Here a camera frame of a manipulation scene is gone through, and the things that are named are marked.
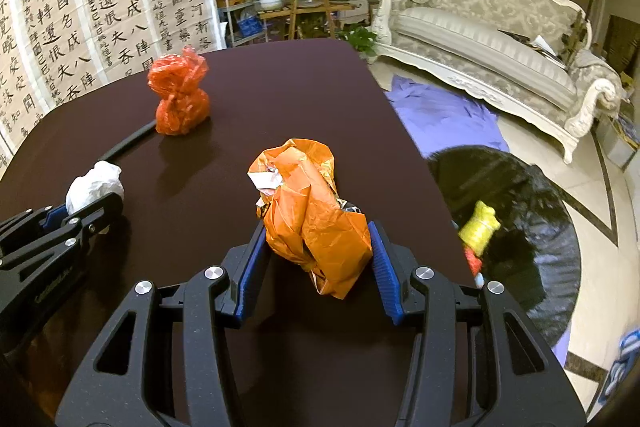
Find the red plastic bag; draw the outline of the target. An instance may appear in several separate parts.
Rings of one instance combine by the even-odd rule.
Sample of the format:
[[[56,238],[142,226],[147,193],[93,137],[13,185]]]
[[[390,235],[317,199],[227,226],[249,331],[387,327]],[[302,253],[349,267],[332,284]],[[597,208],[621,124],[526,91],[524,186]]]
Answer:
[[[207,73],[205,57],[192,46],[153,62],[148,86],[160,97],[155,111],[155,129],[159,134],[186,135],[206,121],[210,101],[200,84]]]

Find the orange plastic bag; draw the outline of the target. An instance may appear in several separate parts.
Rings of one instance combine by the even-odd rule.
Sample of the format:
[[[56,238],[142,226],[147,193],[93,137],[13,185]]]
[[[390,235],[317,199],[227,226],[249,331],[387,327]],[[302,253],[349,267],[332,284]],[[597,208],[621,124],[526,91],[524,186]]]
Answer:
[[[267,148],[247,176],[267,243],[306,272],[321,296],[344,299],[372,259],[367,217],[338,196],[335,158],[326,144],[289,139]]]

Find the black bag lined trash bin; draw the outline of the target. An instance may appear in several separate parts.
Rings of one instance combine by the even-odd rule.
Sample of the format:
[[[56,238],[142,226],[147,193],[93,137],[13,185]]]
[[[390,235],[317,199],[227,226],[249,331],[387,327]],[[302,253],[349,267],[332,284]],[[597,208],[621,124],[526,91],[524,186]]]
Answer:
[[[456,225],[477,202],[500,229],[482,256],[486,280],[506,286],[550,346],[566,333],[582,278],[574,223],[560,192],[535,165],[488,146],[450,147],[427,166]]]

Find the papers on sofa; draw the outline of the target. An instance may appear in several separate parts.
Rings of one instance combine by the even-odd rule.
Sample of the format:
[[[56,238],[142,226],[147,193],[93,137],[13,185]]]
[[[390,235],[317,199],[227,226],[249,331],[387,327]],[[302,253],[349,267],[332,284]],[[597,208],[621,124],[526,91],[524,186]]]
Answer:
[[[532,40],[526,36],[516,34],[515,32],[506,31],[506,30],[500,30],[500,32],[509,36],[515,41],[521,44],[524,44],[524,46],[528,46],[529,48],[533,49],[537,53],[541,54],[547,60],[558,64],[560,67],[565,67],[564,62],[561,60],[561,57],[559,57],[559,55],[553,51],[550,44],[546,40],[544,40],[544,38],[542,38],[541,36],[537,36],[534,40]]]

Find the blue slippers rack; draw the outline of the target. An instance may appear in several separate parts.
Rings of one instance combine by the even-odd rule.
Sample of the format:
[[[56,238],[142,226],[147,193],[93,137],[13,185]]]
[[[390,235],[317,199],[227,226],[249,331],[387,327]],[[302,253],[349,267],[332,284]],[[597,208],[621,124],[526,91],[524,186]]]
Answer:
[[[638,360],[639,350],[640,331],[639,329],[634,329],[620,340],[620,350],[618,350],[617,358],[613,362],[611,369],[608,371],[608,376],[606,377],[600,393],[600,403],[608,401],[608,399],[614,395],[616,389],[620,387],[620,384],[624,381],[626,376],[634,367],[634,363]]]

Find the white paper ball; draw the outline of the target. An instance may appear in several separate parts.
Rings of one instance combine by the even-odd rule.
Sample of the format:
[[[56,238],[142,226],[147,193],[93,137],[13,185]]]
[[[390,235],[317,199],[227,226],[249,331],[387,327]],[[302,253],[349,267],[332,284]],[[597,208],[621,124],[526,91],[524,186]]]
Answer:
[[[105,160],[97,161],[86,174],[78,176],[70,184],[65,197],[67,213],[72,215],[110,193],[125,199],[121,174],[122,169],[117,165]]]

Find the wooden plant stand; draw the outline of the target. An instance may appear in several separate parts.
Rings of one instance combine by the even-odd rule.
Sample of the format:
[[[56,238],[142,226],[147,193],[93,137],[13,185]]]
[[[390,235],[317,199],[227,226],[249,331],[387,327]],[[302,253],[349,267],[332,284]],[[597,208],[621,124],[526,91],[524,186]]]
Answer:
[[[338,12],[349,11],[354,4],[349,1],[333,0],[283,0],[280,8],[272,10],[260,10],[258,17],[262,26],[270,20],[279,24],[280,37],[284,40],[294,40],[300,35],[298,23],[300,17],[307,14],[323,14],[324,22],[328,26],[329,36],[335,37],[336,23],[334,16]]]

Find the calligraphy wall scroll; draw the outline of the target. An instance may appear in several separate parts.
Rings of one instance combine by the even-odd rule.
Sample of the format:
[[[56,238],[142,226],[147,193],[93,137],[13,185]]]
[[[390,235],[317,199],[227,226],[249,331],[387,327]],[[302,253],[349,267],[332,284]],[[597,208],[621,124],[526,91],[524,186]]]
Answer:
[[[224,47],[215,0],[1,0],[1,159],[52,109],[190,46]]]

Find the red scrap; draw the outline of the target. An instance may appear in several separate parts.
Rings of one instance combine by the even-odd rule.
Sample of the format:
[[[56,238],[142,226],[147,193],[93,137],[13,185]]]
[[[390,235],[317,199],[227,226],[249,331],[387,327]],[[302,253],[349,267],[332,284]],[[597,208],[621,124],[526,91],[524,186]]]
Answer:
[[[464,254],[473,277],[477,277],[477,275],[480,274],[480,271],[482,271],[483,268],[482,258],[478,257],[477,254],[474,253],[473,249],[469,246],[464,246]]]

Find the dark maroon tablecloth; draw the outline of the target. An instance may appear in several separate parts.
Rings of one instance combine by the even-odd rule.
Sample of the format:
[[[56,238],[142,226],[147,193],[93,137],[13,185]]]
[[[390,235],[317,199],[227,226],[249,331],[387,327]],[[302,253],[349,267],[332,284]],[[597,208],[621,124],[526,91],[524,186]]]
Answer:
[[[153,134],[121,158],[124,217],[18,370],[54,414],[78,364],[135,283],[177,284],[250,239],[248,167],[292,138],[326,144],[338,193],[390,240],[459,283],[471,280],[449,211],[367,65],[332,39],[256,44],[206,57],[212,109],[192,133]],[[390,426],[413,332],[386,317],[371,272],[344,299],[320,296],[283,259],[270,263],[253,316],[227,334],[247,426]]]

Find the ornate white sofa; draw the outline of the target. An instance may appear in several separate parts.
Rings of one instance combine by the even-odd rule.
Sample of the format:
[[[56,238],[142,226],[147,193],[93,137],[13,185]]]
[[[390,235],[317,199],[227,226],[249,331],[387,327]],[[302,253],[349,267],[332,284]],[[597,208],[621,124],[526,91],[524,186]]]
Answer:
[[[526,120],[570,164],[593,121],[620,113],[620,75],[590,50],[586,12],[572,0],[368,0],[375,56],[424,70]],[[500,32],[541,36],[560,67]]]

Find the metal shelf with blue crate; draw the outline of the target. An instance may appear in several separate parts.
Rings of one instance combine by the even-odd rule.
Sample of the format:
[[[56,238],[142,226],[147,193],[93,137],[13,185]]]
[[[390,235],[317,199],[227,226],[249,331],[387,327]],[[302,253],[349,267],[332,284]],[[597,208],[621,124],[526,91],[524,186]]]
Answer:
[[[258,16],[257,0],[216,0],[227,48],[266,42],[266,26]]]

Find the purple cloth on floor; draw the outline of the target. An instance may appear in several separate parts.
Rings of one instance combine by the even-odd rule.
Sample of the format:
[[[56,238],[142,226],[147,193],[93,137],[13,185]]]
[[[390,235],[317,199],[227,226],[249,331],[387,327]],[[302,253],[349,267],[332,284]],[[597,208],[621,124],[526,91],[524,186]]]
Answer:
[[[442,88],[396,76],[386,94],[421,155],[458,146],[488,146],[510,153],[498,127],[498,117],[484,104]],[[570,325],[555,346],[560,363],[568,353]]]

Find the small floor plant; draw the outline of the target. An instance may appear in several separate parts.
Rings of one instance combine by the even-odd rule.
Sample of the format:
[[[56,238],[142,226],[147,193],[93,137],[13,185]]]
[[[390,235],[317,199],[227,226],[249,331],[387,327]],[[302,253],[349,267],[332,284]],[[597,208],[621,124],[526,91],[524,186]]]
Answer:
[[[375,54],[376,35],[366,26],[347,25],[338,32],[338,38],[347,42],[356,52],[363,56]]]

